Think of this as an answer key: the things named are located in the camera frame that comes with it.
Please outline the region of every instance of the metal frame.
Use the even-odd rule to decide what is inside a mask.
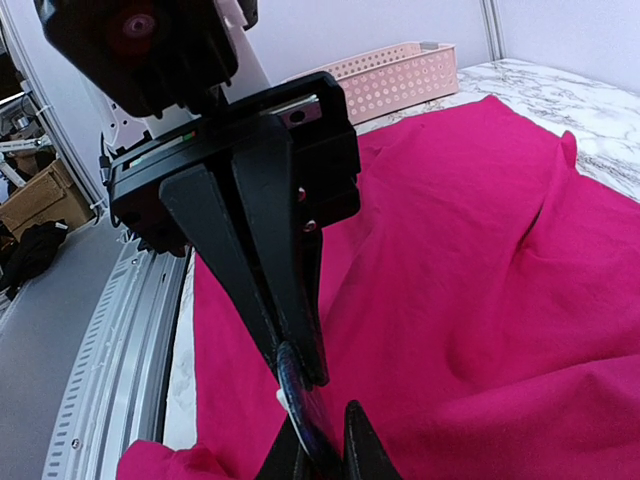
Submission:
[[[43,479],[111,480],[133,441],[162,439],[187,264],[125,245],[71,370]]]
[[[502,60],[507,52],[502,35],[502,22],[498,9],[498,0],[480,0],[482,17],[484,19],[489,56],[492,61]]]
[[[2,22],[5,34],[4,40],[7,43],[11,58],[16,63],[16,67],[28,79],[23,82],[23,89],[26,88],[28,90],[26,91],[27,94],[33,92],[35,97],[43,103],[41,108],[36,108],[36,111],[38,111],[38,119],[41,121],[44,130],[51,138],[53,146],[65,163],[74,182],[87,198],[87,201],[92,205],[99,205],[104,197],[104,193],[101,191],[99,185],[92,180],[91,175],[84,165],[78,161],[78,152],[67,137],[64,129],[60,127],[60,122],[55,110],[44,106],[48,105],[48,102],[41,80],[34,74],[35,70],[33,65],[20,45],[20,38],[17,35],[13,18],[3,2],[0,2],[0,22]]]

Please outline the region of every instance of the black bag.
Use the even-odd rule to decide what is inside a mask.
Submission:
[[[7,297],[13,299],[24,282],[44,273],[67,238],[68,230],[63,220],[26,229],[18,249],[7,262],[0,279],[0,291],[10,287]]]

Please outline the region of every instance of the white cable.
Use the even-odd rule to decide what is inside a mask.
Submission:
[[[42,115],[43,112],[46,112],[50,108],[53,108],[53,107],[51,105],[45,105],[44,107],[42,107],[40,110],[36,112],[36,117],[39,117],[40,115]]]

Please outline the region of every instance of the gray floor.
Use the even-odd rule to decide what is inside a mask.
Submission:
[[[72,234],[0,325],[0,479],[40,478],[78,347],[122,249],[108,220]]]

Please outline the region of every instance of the white wall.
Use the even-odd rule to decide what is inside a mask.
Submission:
[[[640,1],[498,0],[506,54],[640,92]]]
[[[272,82],[407,41],[456,43],[461,67],[489,61],[479,0],[268,0],[250,41]]]

